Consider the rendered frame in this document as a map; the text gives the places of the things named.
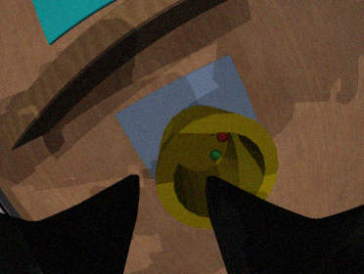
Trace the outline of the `dark red marble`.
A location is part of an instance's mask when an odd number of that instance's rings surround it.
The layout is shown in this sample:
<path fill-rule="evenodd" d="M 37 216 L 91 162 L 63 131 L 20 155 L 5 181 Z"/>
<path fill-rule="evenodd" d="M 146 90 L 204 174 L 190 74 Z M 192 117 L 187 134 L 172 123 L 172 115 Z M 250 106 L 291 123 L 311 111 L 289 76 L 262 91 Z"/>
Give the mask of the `dark red marble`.
<path fill-rule="evenodd" d="M 226 142 L 227 138 L 229 138 L 229 134 L 227 133 L 217 133 L 216 138 L 218 142 Z"/>

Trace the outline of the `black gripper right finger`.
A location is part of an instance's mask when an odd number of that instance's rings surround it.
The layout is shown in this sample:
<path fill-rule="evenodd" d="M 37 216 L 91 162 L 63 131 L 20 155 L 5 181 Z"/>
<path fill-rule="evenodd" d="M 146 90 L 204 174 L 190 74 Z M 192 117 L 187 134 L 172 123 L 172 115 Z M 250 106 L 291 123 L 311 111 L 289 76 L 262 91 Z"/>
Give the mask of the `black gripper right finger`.
<path fill-rule="evenodd" d="M 364 236 L 364 205 L 312 219 L 217 176 L 206 177 L 205 199 L 227 274 L 321 274 Z"/>

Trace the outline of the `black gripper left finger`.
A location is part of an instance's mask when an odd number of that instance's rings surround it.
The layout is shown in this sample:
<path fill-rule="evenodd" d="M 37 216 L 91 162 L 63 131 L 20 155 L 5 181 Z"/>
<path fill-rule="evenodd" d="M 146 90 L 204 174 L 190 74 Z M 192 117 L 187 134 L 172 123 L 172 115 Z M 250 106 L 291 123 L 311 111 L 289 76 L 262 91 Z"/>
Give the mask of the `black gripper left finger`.
<path fill-rule="evenodd" d="M 123 274 L 138 216 L 139 176 L 43 220 L 0 212 L 0 266 L 17 274 Z"/>

